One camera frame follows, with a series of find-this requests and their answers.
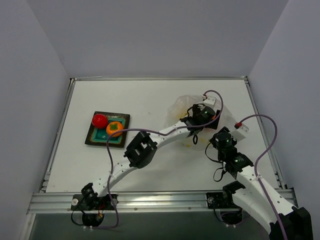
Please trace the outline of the clear plastic bag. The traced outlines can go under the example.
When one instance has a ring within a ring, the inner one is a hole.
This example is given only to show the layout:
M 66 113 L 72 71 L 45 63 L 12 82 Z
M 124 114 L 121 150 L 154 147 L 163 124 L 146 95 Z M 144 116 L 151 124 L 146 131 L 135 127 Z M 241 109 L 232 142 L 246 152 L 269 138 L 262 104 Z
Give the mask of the clear plastic bag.
M 203 101 L 203 97 L 200 95 L 182 95 L 179 96 L 176 101 L 167 109 L 167 114 L 164 121 L 164 127 L 168 128 L 177 123 L 180 119 L 187 116 L 187 109 L 193 104 L 198 104 Z M 227 127 L 231 130 L 236 123 L 236 119 L 230 112 L 230 110 L 224 106 L 222 114 L 220 115 L 217 129 L 205 128 L 197 136 L 197 144 L 193 143 L 193 137 L 175 141 L 176 145 L 180 145 L 185 149 L 193 151 L 203 151 L 209 143 L 209 140 L 223 127 Z

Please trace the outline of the orange fake persimmon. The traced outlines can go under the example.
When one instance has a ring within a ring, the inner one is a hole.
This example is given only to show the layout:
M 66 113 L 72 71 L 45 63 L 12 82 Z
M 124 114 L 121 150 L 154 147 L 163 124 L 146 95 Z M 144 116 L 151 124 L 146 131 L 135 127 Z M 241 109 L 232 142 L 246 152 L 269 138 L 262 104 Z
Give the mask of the orange fake persimmon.
M 124 126 L 121 122 L 112 121 L 107 125 L 106 133 L 108 136 L 111 136 L 112 138 L 117 138 L 122 135 L 123 129 L 124 129 Z

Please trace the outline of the red fake apple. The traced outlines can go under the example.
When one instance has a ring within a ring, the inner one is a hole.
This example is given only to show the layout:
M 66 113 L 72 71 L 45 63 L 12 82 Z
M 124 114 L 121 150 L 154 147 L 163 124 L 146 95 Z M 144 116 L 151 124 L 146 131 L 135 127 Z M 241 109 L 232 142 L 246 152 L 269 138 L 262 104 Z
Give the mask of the red fake apple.
M 108 126 L 109 120 L 103 114 L 95 114 L 91 120 L 92 125 L 97 129 L 104 129 Z

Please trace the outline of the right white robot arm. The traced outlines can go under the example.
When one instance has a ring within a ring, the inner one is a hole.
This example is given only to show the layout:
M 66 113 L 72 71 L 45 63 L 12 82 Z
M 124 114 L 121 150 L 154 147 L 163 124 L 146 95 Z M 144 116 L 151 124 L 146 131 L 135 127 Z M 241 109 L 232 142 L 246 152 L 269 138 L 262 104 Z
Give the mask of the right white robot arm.
M 223 127 L 210 139 L 222 169 L 234 178 L 222 188 L 223 203 L 246 211 L 271 240 L 312 240 L 310 213 L 284 198 L 255 170 L 254 163 L 238 152 L 237 134 L 237 130 Z

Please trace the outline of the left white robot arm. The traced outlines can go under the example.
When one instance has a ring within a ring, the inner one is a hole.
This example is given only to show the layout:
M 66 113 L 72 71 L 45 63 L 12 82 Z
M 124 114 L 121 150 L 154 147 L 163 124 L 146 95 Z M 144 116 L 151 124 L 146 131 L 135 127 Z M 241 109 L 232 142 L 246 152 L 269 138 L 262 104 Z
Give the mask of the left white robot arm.
M 84 204 L 87 210 L 97 209 L 102 197 L 110 195 L 111 189 L 129 173 L 146 167 L 157 150 L 177 140 L 195 136 L 204 128 L 216 127 L 224 107 L 214 110 L 214 104 L 198 103 L 190 109 L 192 115 L 188 114 L 161 131 L 124 129 L 123 132 L 138 133 L 126 147 L 123 158 L 117 164 L 114 164 L 109 146 L 106 146 L 110 158 L 109 174 L 85 185 L 81 190 L 82 199 L 78 201 L 78 205 Z

